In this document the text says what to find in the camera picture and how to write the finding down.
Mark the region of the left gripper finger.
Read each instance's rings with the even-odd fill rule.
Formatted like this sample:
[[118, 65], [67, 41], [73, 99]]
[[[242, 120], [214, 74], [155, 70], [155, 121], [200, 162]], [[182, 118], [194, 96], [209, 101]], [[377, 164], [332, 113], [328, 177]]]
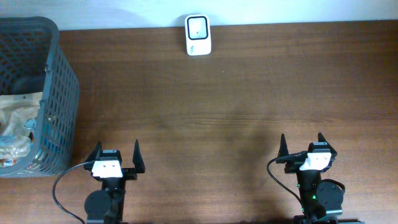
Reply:
[[86, 164], [83, 166], [85, 170], [92, 170], [94, 162], [100, 159], [101, 149], [102, 143], [101, 141], [98, 141], [96, 147], [93, 149], [93, 151], [90, 153], [85, 161]]
[[144, 160], [141, 155], [139, 141], [136, 139], [134, 144], [134, 152], [132, 157], [132, 162], [137, 174], [143, 174], [146, 171]]

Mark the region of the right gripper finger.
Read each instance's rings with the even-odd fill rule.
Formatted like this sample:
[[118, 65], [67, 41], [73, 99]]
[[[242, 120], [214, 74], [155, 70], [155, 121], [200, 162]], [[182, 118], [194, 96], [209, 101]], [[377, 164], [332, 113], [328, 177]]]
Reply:
[[287, 148], [287, 142], [285, 139], [285, 134], [282, 133], [280, 137], [280, 147], [278, 151], [277, 157], [285, 157], [289, 155], [289, 150]]
[[321, 146], [325, 146], [329, 149], [333, 149], [333, 147], [330, 145], [330, 143], [325, 139], [324, 135], [322, 133], [318, 133], [318, 143]]

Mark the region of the kraft paper pouch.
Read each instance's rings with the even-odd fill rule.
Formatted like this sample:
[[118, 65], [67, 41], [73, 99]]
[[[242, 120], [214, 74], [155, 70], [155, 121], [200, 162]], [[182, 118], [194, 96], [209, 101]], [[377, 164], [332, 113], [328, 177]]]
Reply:
[[28, 155], [37, 128], [41, 99], [41, 92], [1, 96], [1, 159]]

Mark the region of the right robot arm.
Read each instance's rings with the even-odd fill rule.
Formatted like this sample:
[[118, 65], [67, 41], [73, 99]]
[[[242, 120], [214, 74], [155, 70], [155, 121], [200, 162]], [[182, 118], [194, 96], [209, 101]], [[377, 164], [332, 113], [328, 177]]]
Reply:
[[289, 153], [285, 135], [280, 138], [276, 163], [284, 164], [286, 174], [295, 174], [302, 206], [302, 215], [293, 217], [294, 223], [339, 223], [343, 213], [345, 186], [336, 180], [322, 179], [321, 174], [331, 168], [336, 150], [318, 133], [306, 151]]

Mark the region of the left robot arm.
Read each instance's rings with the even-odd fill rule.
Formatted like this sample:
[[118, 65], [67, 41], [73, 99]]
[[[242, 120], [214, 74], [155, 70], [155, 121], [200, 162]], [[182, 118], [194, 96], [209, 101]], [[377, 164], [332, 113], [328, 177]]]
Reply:
[[101, 182], [101, 189], [87, 196], [84, 204], [87, 223], [122, 223], [126, 182], [137, 180], [146, 167], [141, 155], [139, 142], [134, 143], [133, 167], [123, 168], [119, 150], [103, 150], [98, 142], [86, 158], [85, 170], [92, 178]]

